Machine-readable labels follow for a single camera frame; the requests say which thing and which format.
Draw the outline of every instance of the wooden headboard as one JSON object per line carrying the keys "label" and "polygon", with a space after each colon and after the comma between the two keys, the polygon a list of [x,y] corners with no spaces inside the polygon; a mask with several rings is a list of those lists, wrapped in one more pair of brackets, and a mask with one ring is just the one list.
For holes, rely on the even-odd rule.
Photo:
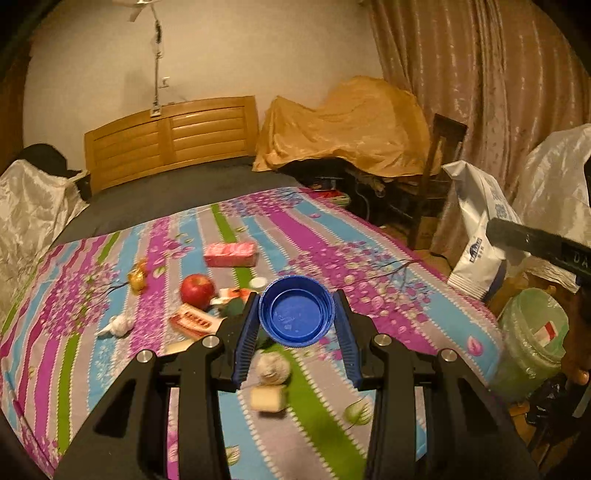
{"label": "wooden headboard", "polygon": [[92,192],[154,173],[254,155],[258,114],[253,96],[175,103],[135,113],[85,135]]}

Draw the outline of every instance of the orange cloth cover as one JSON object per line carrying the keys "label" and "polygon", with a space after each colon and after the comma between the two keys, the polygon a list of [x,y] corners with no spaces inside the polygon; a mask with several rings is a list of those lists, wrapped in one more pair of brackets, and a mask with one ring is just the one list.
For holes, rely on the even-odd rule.
{"label": "orange cloth cover", "polygon": [[[316,110],[276,97],[252,169],[341,157],[381,177],[421,175],[428,151],[429,131],[415,96],[381,79],[354,77],[334,88]],[[440,168],[434,163],[432,174]]]}

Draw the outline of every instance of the bedspread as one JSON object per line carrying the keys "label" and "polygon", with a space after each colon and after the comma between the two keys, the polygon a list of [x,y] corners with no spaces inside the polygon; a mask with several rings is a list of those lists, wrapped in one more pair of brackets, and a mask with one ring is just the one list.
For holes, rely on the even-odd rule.
{"label": "bedspread", "polygon": [[[203,247],[255,241],[254,268],[207,268]],[[146,257],[148,287],[127,286],[133,263]],[[306,190],[282,188],[176,213],[110,235],[60,245],[2,324],[2,409],[27,452],[51,475],[92,408],[135,353],[181,337],[168,317],[180,305],[178,286],[191,273],[218,288],[247,287],[254,276],[286,274],[343,288],[352,309],[373,319],[409,348],[457,350],[486,381],[501,336],[492,315],[463,297],[404,247],[347,211]],[[125,338],[97,338],[111,316],[136,318]],[[283,418],[259,416],[249,405],[250,375],[236,394],[220,393],[226,452],[233,478],[361,479],[371,432],[373,392],[345,377],[333,329],[304,349],[280,349],[292,367]],[[426,451],[424,404],[417,398],[417,455]],[[178,392],[171,395],[168,475],[178,477]]]}

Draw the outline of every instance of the white wall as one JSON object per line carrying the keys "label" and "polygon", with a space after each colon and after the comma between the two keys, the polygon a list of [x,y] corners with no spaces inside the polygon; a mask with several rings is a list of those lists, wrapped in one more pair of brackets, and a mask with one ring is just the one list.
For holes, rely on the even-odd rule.
{"label": "white wall", "polygon": [[[276,95],[314,107],[340,80],[381,77],[358,0],[163,0],[161,103]],[[34,35],[24,99],[25,145],[45,142],[85,164],[83,135],[150,108],[154,22],[111,0],[63,0]]]}

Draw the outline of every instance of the red apple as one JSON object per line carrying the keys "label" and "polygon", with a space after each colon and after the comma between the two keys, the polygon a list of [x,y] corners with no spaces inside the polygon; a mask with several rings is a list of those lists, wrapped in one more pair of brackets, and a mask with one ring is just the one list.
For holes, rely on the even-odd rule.
{"label": "red apple", "polygon": [[193,305],[199,310],[207,310],[212,298],[216,296],[216,287],[213,282],[200,273],[186,277],[179,291],[183,303]]}

